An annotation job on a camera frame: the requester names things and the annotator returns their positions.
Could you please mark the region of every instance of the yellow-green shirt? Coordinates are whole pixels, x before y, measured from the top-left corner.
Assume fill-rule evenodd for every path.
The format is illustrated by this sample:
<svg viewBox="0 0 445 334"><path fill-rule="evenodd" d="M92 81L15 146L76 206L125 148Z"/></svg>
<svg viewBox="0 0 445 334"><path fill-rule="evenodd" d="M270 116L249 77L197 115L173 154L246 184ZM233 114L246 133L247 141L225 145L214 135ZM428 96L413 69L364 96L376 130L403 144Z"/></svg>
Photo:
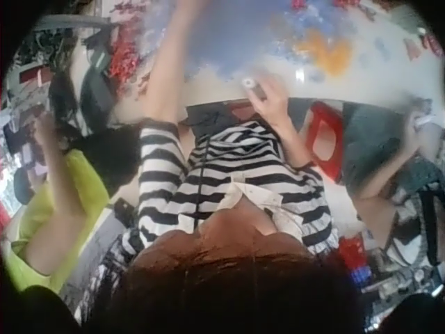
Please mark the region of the yellow-green shirt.
<svg viewBox="0 0 445 334"><path fill-rule="evenodd" d="M85 228L79 235L75 247L52 275L43 276L25 263L19 256L20 252L37 230L48 222L54 211L49 185L45 182L28 204L19 223L18 239L11 244L11 251L6 258L9 272L19 291L32 285L42 285L58 293L75 268L79 251L109 201L104 184L82 152L72 150L65 155L65 160L87 215Z"/></svg>

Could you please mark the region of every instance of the black and white striped top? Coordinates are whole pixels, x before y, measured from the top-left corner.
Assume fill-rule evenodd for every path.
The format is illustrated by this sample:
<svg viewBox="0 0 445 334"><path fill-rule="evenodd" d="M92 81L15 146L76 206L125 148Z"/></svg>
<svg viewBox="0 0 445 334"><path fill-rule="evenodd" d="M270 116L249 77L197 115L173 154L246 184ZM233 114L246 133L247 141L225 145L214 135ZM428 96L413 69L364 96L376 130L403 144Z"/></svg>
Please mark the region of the black and white striped top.
<svg viewBox="0 0 445 334"><path fill-rule="evenodd" d="M207 219L224 198L231 175L240 171L245 183L282 196L282 208L275 211L284 209L299 217L292 222L298 224L300 231L300 235L294 237L309 251L323 253L338 246L337 231L332 227L318 168L313 164L299 169L290 167L285 162L280 141L258 122L247 122L201 139L188 161L184 160L173 124L148 120L140 140L142 174L138 226L125 232L112 245L80 308L99 287L104 273L109 275L111 271L118 279L132 259L159 235L174 229L192 232L193 219L178 217L195 218L197 215L199 222ZM200 182L199 212L195 212Z"/></svg>

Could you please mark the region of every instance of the hand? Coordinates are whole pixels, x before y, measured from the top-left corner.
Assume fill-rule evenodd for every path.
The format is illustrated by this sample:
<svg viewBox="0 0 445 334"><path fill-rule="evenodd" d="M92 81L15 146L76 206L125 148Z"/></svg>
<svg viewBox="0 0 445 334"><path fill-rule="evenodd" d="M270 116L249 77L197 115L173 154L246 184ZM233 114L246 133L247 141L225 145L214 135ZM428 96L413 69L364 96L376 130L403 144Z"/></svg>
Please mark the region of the hand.
<svg viewBox="0 0 445 334"><path fill-rule="evenodd" d="M40 146L57 143L54 119L49 113L43 113L39 118L36 118L33 125L34 138Z"/></svg>
<svg viewBox="0 0 445 334"><path fill-rule="evenodd" d="M176 13L181 17L195 19L209 2L210 0L177 0Z"/></svg>
<svg viewBox="0 0 445 334"><path fill-rule="evenodd" d="M247 94L254 110L275 131L289 125L291 121L287 113L289 96L284 84L271 74L261 75L255 79L264 91L266 99L262 101L253 90L248 90Z"/></svg>
<svg viewBox="0 0 445 334"><path fill-rule="evenodd" d="M403 151L413 155L420 146L419 135L415 129L416 120L422 116L418 111L412 111L405 123L405 133L403 139Z"/></svg>

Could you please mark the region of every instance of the white table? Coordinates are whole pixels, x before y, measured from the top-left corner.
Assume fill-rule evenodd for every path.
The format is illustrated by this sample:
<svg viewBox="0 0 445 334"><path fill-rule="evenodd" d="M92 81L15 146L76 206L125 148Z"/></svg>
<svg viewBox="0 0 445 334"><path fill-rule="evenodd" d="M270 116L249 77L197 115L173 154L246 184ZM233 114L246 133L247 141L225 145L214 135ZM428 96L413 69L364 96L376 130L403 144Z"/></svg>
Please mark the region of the white table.
<svg viewBox="0 0 445 334"><path fill-rule="evenodd" d="M113 9L117 0L104 1L102 15ZM362 0L363 4L375 7L370 1ZM296 66L283 58L259 54L254 62L262 68L279 74L286 83L291 97L314 99L343 100L361 104L391 107L407 101L407 96L415 95L432 99L435 122L443 126L444 85L443 61L430 50L423 50L420 39L411 35L401 27L391 23L388 14L382 10L370 22L357 9L348 9L350 18L357 27L357 34L353 39L353 59L349 68L340 77L326 76L321 83L301 80L301 76L314 68ZM122 19L116 12L111 19ZM374 41L380 38L391 55L389 61L382 58L375 48ZM407 55L404 38L410 38L417 43L422 54L410 61ZM369 66L364 68L360 62L360 55L366 54ZM217 77L212 68L201 70L185 87L184 104L186 106L244 99L245 93L240 79L224 81ZM135 96L122 98L117 105L118 113L125 118L132 117Z"/></svg>

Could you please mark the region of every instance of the striped shirt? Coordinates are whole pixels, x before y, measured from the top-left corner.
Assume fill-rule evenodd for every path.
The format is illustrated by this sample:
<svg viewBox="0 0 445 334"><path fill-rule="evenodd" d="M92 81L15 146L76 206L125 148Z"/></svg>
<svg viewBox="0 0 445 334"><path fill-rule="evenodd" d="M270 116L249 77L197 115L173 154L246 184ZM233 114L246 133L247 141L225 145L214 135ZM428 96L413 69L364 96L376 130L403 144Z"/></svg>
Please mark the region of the striped shirt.
<svg viewBox="0 0 445 334"><path fill-rule="evenodd" d="M105 273L119 279L135 256L159 235L171 230L192 233L194 220L201 223L216 211L234 175L240 173L246 184L280 195L280 206L270 208L273 221L282 212L295 216L284 224L297 229L286 228L281 222L276 224L278 230L301 240L313 254L338 247L318 168L312 163L302 168L288 165L279 139L258 122L200 139L188 161L181 152L177 128L171 123L147 120L140 140L138 225L111 246L79 304L80 310L97 291Z"/></svg>

